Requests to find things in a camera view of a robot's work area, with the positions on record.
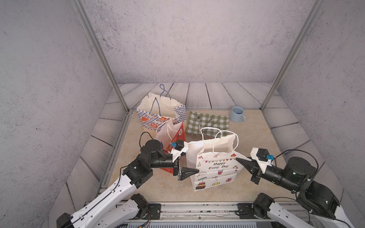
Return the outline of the white Happy Every Day bag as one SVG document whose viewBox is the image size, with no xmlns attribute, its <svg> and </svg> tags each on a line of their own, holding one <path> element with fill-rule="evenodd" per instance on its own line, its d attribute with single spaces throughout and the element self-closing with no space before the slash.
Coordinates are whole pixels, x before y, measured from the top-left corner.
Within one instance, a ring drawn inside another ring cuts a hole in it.
<svg viewBox="0 0 365 228">
<path fill-rule="evenodd" d="M 201 129 L 204 130 L 217 130 L 218 133 L 213 139 L 189 142 L 186 152 L 188 168 L 198 170 L 190 176 L 195 192 L 233 182 L 243 168 L 237 159 L 251 160 L 235 151 L 238 145 L 234 140 L 239 139 L 236 133 L 213 127 Z"/>
</svg>

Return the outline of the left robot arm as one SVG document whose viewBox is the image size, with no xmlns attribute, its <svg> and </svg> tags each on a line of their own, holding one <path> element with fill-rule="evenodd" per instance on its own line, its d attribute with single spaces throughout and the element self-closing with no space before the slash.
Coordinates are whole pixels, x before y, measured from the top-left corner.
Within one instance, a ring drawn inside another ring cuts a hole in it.
<svg viewBox="0 0 365 228">
<path fill-rule="evenodd" d="M 188 149 L 187 142 L 178 140 L 167 154 L 158 140 L 147 141 L 140 148 L 140 154 L 120 169 L 120 177 L 110 187 L 72 215 L 62 214 L 57 219 L 57 227 L 112 228 L 142 215 L 148 208 L 148 202 L 134 192 L 153 176 L 154 168 L 173 168 L 180 181 L 198 172 L 197 169 L 179 167 L 178 159 Z"/>
</svg>

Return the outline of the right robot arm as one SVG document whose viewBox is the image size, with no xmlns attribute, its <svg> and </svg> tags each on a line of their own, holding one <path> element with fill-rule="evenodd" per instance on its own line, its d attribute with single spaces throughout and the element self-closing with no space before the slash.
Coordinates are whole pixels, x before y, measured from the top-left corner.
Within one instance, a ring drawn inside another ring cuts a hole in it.
<svg viewBox="0 0 365 228">
<path fill-rule="evenodd" d="M 316 217 L 326 228 L 352 228 L 353 224 L 344 212 L 340 201 L 325 185 L 312 179 L 316 173 L 307 160 L 292 157 L 284 169 L 272 166 L 271 161 L 245 160 L 238 158 L 251 174 L 251 181 L 258 184 L 265 179 L 275 185 L 292 192 L 309 215 Z M 295 227 L 296 217 L 289 215 L 275 201 L 265 193 L 260 193 L 252 204 L 253 215 L 259 219 L 270 218 L 284 227 Z"/>
</svg>

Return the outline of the red paper gift bag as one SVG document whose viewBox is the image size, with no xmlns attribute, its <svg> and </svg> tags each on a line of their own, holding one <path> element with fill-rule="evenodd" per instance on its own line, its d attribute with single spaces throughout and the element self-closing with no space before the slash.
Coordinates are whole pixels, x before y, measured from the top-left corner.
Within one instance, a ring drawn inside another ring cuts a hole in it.
<svg viewBox="0 0 365 228">
<path fill-rule="evenodd" d="M 183 122 L 174 124 L 172 119 L 168 119 L 166 122 L 157 125 L 155 132 L 156 132 L 155 139 L 160 142 L 162 152 L 166 155 L 167 158 L 173 157 L 170 154 L 173 148 L 172 143 L 176 142 L 177 140 L 185 141 L 185 131 Z M 162 169 L 172 174 L 171 168 L 162 168 Z"/>
</svg>

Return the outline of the blue checkered paper bag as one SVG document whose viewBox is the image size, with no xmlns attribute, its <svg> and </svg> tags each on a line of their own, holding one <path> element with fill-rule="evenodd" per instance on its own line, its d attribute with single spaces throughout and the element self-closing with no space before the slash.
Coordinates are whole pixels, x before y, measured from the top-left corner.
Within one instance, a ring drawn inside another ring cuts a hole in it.
<svg viewBox="0 0 365 228">
<path fill-rule="evenodd" d="M 171 120 L 173 124 L 187 120 L 184 104 L 172 99 L 170 95 L 163 96 L 167 92 L 164 84 L 160 85 L 160 94 L 148 93 L 136 108 L 137 115 L 143 128 L 159 131 L 162 124 Z"/>
</svg>

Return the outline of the light blue mug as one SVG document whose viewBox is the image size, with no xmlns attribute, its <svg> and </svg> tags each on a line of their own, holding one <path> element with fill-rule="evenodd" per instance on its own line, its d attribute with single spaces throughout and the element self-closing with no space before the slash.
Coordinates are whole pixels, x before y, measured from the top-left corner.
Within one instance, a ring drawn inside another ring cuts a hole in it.
<svg viewBox="0 0 365 228">
<path fill-rule="evenodd" d="M 244 123 L 246 121 L 246 116 L 244 115 L 244 109 L 239 106 L 234 106 L 231 109 L 229 118 L 233 122 L 243 122 Z"/>
</svg>

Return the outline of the green checkered cloth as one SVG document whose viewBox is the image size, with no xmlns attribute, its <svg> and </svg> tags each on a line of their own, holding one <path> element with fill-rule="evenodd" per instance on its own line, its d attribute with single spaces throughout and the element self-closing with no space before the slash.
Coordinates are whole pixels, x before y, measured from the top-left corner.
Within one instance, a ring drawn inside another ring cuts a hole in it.
<svg viewBox="0 0 365 228">
<path fill-rule="evenodd" d="M 208 137 L 215 137 L 220 130 L 229 130 L 229 117 L 190 112 L 185 132 L 191 135 L 202 134 Z"/>
</svg>

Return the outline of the metal fork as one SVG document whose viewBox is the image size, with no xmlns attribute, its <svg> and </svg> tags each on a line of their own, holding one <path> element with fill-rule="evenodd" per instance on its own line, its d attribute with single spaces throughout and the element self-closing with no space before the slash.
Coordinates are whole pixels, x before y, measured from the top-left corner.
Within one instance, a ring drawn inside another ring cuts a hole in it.
<svg viewBox="0 0 365 228">
<path fill-rule="evenodd" d="M 218 118 L 214 118 L 212 117 L 207 123 L 206 123 L 206 127 L 214 127 L 217 122 L 218 122 Z"/>
</svg>

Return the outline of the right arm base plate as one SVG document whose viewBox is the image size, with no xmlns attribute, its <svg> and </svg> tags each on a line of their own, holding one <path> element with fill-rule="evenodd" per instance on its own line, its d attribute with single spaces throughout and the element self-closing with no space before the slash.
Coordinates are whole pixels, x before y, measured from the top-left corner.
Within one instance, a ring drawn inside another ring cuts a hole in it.
<svg viewBox="0 0 365 228">
<path fill-rule="evenodd" d="M 240 219 L 254 219 L 254 208 L 252 203 L 238 203 L 238 209 L 236 210 L 236 215 L 239 216 Z"/>
</svg>

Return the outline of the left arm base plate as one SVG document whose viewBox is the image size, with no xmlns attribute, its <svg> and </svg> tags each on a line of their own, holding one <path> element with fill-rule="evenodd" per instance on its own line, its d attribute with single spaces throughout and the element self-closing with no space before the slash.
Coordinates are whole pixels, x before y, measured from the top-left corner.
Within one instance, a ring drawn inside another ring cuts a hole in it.
<svg viewBox="0 0 365 228">
<path fill-rule="evenodd" d="M 142 218 L 151 220 L 160 220 L 161 207 L 162 205 L 160 203 L 149 203 L 147 206 L 147 210 Z"/>
</svg>

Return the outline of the right frame post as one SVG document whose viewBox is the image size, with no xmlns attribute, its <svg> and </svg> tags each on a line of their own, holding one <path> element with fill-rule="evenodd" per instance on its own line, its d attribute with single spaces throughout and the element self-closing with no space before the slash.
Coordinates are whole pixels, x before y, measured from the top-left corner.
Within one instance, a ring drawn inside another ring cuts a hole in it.
<svg viewBox="0 0 365 228">
<path fill-rule="evenodd" d="M 288 69 L 290 68 L 291 63 L 293 62 L 296 54 L 298 53 L 303 41 L 305 40 L 306 36 L 309 34 L 311 27 L 313 26 L 314 22 L 316 21 L 317 17 L 319 16 L 324 4 L 325 0 L 316 0 L 309 11 L 309 14 L 306 20 L 303 23 L 285 61 L 283 62 L 282 67 L 280 68 L 277 76 L 275 77 L 268 94 L 260 107 L 260 110 L 263 112 L 269 105 L 272 97 L 274 96 L 275 91 L 278 89 L 279 85 L 281 84 L 282 80 L 284 79 Z"/>
</svg>

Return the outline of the frame post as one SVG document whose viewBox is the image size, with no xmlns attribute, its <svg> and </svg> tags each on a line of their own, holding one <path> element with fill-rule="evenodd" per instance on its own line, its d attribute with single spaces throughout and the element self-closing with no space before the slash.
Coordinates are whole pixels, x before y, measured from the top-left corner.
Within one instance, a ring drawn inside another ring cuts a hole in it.
<svg viewBox="0 0 365 228">
<path fill-rule="evenodd" d="M 277 76 L 275 77 L 268 94 L 260 107 L 260 110 L 263 112 L 269 105 L 272 97 L 274 96 L 275 91 L 278 89 L 279 85 L 281 84 L 282 80 L 284 79 L 288 69 L 290 68 L 291 63 L 293 62 L 296 54 L 298 53 L 303 41 L 305 40 L 306 36 L 309 34 L 311 27 L 313 26 L 314 22 L 316 21 L 317 17 L 319 16 L 324 4 L 325 0 L 316 0 L 309 11 L 309 14 L 306 20 L 303 23 L 285 61 L 283 62 L 282 67 L 280 68 Z"/>
<path fill-rule="evenodd" d="M 128 108 L 128 106 L 127 106 L 127 104 L 126 104 L 126 102 L 123 98 L 123 95 L 122 95 L 120 89 L 119 89 L 117 81 L 116 81 L 116 79 L 114 77 L 114 74 L 112 72 L 112 69 L 111 69 L 111 67 L 110 67 L 110 65 L 109 65 L 109 63 L 106 59 L 106 56 L 105 56 L 105 54 L 102 50 L 100 42 L 99 42 L 99 40 L 98 40 L 98 38 L 97 38 L 97 36 L 94 32 L 92 24 L 90 23 L 90 20 L 87 16 L 87 13 L 86 13 L 86 11 L 84 9 L 84 6 L 82 4 L 82 1 L 72 0 L 71 2 L 72 2 L 73 6 L 76 10 L 76 13 L 77 13 L 82 25 L 83 25 L 83 28 L 84 28 L 87 36 L 88 36 L 88 38 L 89 38 L 89 40 L 90 40 L 90 42 L 91 42 L 91 44 L 92 44 L 92 46 L 95 50 L 95 53 L 96 53 L 101 65 L 102 65 L 105 73 L 106 73 L 106 76 L 107 76 L 114 92 L 116 93 L 116 96 L 117 96 L 119 102 L 122 105 L 123 110 L 128 113 L 129 108 Z"/>
</svg>

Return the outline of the left frame post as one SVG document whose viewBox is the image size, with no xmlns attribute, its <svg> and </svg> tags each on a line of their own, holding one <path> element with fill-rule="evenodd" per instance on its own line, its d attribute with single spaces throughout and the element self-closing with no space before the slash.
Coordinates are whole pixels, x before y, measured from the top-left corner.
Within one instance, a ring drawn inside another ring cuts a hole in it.
<svg viewBox="0 0 365 228">
<path fill-rule="evenodd" d="M 84 6 L 82 4 L 82 1 L 72 0 L 71 2 L 72 2 L 73 6 L 76 10 L 76 13 L 77 13 L 82 25 L 83 25 L 83 28 L 84 28 L 87 36 L 88 36 L 88 38 L 89 38 L 89 40 L 90 40 L 90 42 L 91 42 L 91 44 L 92 44 L 92 46 L 95 50 L 95 53 L 96 53 L 101 65 L 102 65 L 105 73 L 106 73 L 106 76 L 107 76 L 114 92 L 116 93 L 116 96 L 117 96 L 119 102 L 122 105 L 123 110 L 128 113 L 129 108 L 128 108 L 128 106 L 127 106 L 127 104 L 126 104 L 126 102 L 123 98 L 123 95 L 122 95 L 120 89 L 119 89 L 117 81 L 116 81 L 116 79 L 114 77 L 114 74 L 112 72 L 112 69 L 111 69 L 111 67 L 110 67 L 110 65 L 109 65 L 109 63 L 106 59 L 106 56 L 105 56 L 105 54 L 102 50 L 100 42 L 99 42 L 99 40 L 98 40 L 98 38 L 97 38 L 97 36 L 94 32 L 92 24 L 90 23 L 90 20 L 87 16 L 87 13 L 86 13 L 86 11 L 84 9 Z"/>
</svg>

